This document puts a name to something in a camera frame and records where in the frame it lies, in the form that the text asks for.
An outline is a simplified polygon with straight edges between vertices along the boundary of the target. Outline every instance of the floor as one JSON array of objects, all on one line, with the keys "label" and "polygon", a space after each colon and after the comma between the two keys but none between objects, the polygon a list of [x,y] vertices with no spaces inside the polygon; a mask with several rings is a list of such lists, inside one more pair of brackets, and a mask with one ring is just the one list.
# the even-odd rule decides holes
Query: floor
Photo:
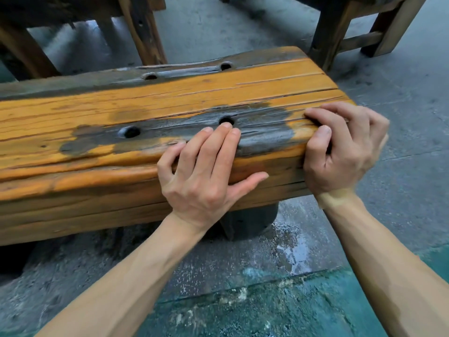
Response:
[{"label": "floor", "polygon": [[[307,51],[319,15],[294,0],[166,2],[167,9],[155,16],[170,63],[275,46]],[[348,36],[368,32],[373,19],[354,20]],[[441,39],[448,24],[449,0],[428,0],[391,54],[369,59],[346,52],[329,73],[354,101],[391,121],[390,140],[360,183],[359,195],[408,248],[429,256],[430,264],[447,255],[438,259],[438,272],[449,264],[449,42]],[[141,64],[121,18],[104,31],[87,22],[76,23],[75,30],[63,26],[32,34],[64,74]],[[11,80],[0,66],[0,82]],[[37,243],[21,277],[0,285],[0,336],[32,336],[152,229],[139,225]],[[199,243],[175,271],[139,336],[327,336],[335,329],[341,336],[379,336],[375,332],[382,328],[357,286],[315,200],[294,198],[280,204],[272,228],[259,238],[228,242],[218,236]],[[320,293],[327,299],[316,296]],[[309,305],[305,312],[308,302],[319,311]],[[263,314],[250,315],[248,308]],[[220,317],[218,323],[214,317]],[[243,327],[243,321],[251,323]]]}]

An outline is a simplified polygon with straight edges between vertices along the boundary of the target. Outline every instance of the person's left hand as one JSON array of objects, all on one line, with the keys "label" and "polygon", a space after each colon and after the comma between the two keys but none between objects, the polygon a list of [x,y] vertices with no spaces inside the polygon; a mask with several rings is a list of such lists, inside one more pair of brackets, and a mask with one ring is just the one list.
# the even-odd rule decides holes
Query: person's left hand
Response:
[{"label": "person's left hand", "polygon": [[[266,172],[257,172],[228,185],[240,134],[230,123],[215,131],[204,128],[187,144],[180,142],[168,148],[158,162],[162,194],[173,208],[172,214],[201,232],[268,177]],[[177,156],[173,174],[171,167]]]}]

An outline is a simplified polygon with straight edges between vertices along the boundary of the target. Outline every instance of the forearm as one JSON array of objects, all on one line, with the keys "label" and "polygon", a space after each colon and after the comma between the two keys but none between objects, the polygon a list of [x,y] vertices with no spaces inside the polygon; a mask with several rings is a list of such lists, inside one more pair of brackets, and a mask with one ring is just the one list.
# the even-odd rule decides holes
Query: forearm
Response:
[{"label": "forearm", "polygon": [[36,335],[132,336],[202,233],[169,215],[135,251],[77,297]]},{"label": "forearm", "polygon": [[325,209],[374,312],[390,336],[449,336],[449,285],[350,194]]}]

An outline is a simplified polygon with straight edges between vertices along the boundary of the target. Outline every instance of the wooden stool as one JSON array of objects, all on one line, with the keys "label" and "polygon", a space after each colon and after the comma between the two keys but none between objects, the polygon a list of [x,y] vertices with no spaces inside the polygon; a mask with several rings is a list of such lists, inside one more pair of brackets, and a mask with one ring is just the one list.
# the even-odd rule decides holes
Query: wooden stool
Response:
[{"label": "wooden stool", "polygon": [[[326,71],[341,52],[362,48],[362,53],[370,57],[390,53],[426,0],[297,1],[321,12],[308,55]],[[377,13],[369,33],[344,38],[352,19]]]},{"label": "wooden stool", "polygon": [[165,0],[0,0],[0,59],[17,80],[59,75],[26,30],[96,20],[101,28],[113,16],[125,17],[143,65],[165,64],[153,10]]},{"label": "wooden stool", "polygon": [[348,100],[292,47],[0,84],[0,245],[162,220],[161,154],[223,121],[242,131],[230,182],[270,175],[232,210],[307,195],[304,110]]}]

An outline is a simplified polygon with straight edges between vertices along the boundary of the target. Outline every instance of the person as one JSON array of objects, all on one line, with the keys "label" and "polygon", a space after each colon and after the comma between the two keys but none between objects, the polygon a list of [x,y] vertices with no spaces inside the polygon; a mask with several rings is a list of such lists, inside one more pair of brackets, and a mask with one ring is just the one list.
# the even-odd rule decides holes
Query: person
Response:
[{"label": "person", "polygon": [[[449,285],[370,215],[354,191],[379,158],[388,120],[344,102],[305,113],[322,124],[307,143],[306,184],[387,334],[449,336]],[[158,162],[158,173],[171,214],[36,336],[132,336],[182,258],[239,198],[268,177],[257,172],[228,185],[239,139],[240,131],[223,123],[169,147]]]}]

